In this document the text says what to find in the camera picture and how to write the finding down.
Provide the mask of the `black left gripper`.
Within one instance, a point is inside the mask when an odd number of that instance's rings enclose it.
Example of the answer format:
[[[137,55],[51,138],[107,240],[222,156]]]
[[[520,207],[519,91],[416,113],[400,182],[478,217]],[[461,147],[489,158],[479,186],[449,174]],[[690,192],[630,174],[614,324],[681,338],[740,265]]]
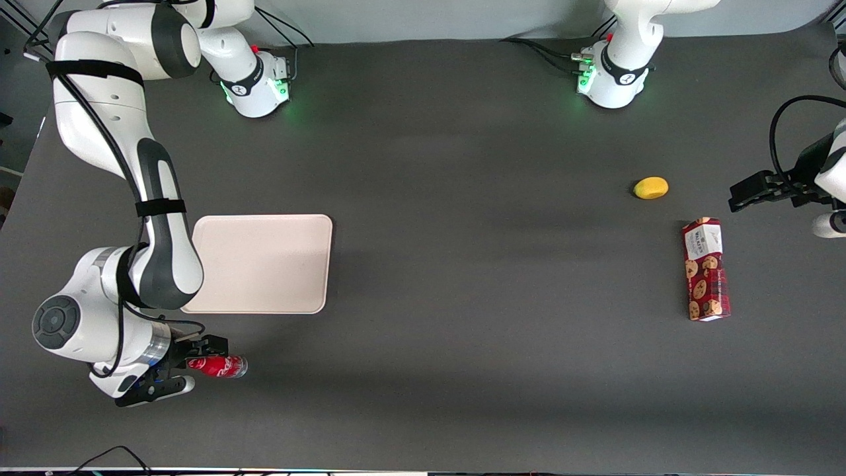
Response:
[[[792,184],[801,191],[801,194],[794,196],[782,175],[773,171],[759,171],[744,180],[744,187],[732,186],[729,189],[729,210],[731,213],[738,213],[752,205],[778,202],[789,198],[794,208],[804,207],[810,203],[833,207],[834,199],[815,183],[816,176],[822,171],[827,160],[831,145],[833,145],[833,133],[808,145],[801,151],[794,168],[788,172]]]

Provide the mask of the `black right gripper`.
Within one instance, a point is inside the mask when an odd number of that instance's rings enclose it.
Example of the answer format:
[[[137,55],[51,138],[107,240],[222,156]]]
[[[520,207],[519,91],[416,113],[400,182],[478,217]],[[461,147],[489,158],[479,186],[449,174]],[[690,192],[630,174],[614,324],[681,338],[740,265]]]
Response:
[[[166,385],[194,385],[194,378],[183,376],[179,370],[187,367],[190,358],[212,358],[212,356],[229,355],[229,341],[215,335],[199,333],[177,334],[172,338],[169,349],[158,362],[158,382]]]

